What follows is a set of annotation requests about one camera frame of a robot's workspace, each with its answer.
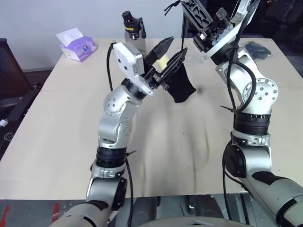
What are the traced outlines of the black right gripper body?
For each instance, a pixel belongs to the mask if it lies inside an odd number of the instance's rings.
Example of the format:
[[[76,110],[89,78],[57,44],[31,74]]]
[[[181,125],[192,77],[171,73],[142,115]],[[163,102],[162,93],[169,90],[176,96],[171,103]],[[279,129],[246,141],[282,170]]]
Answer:
[[[213,22],[207,29],[194,36],[194,44],[199,51],[208,52],[232,29],[233,24],[228,20],[226,10],[224,8],[219,8],[213,18]]]

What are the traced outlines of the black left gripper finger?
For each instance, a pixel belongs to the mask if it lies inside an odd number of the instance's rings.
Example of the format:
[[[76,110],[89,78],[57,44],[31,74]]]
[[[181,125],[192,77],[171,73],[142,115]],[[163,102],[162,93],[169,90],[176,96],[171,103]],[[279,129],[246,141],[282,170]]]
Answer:
[[[157,60],[160,60],[168,51],[174,37],[167,37],[161,40],[152,50],[144,57],[144,68],[149,69]]]
[[[182,62],[185,60],[187,53],[187,48],[182,49],[173,55],[173,57],[168,61],[167,66],[161,72],[161,81],[166,82],[172,76],[174,76],[179,70]]]

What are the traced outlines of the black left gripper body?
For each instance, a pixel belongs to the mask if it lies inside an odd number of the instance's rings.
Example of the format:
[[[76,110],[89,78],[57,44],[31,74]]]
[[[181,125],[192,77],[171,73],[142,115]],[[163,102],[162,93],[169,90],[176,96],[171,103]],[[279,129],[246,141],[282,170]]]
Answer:
[[[161,72],[167,66],[168,61],[168,56],[163,56],[160,60],[157,60],[149,69],[144,69],[144,81],[148,83],[152,91],[154,89],[157,89],[159,86],[162,86],[164,90],[169,89],[169,85],[166,82],[159,83],[157,81],[157,79],[161,78]]]

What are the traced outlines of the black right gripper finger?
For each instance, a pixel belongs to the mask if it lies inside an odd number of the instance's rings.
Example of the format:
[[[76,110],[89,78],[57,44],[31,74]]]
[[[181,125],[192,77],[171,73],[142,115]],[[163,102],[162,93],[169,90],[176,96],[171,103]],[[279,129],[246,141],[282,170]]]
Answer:
[[[205,32],[213,22],[213,18],[210,16],[201,1],[182,0],[181,6],[184,15],[198,32]]]
[[[249,24],[257,10],[258,0],[238,0],[233,10],[230,22],[232,24],[239,24],[243,21],[245,16],[251,12],[247,24]]]

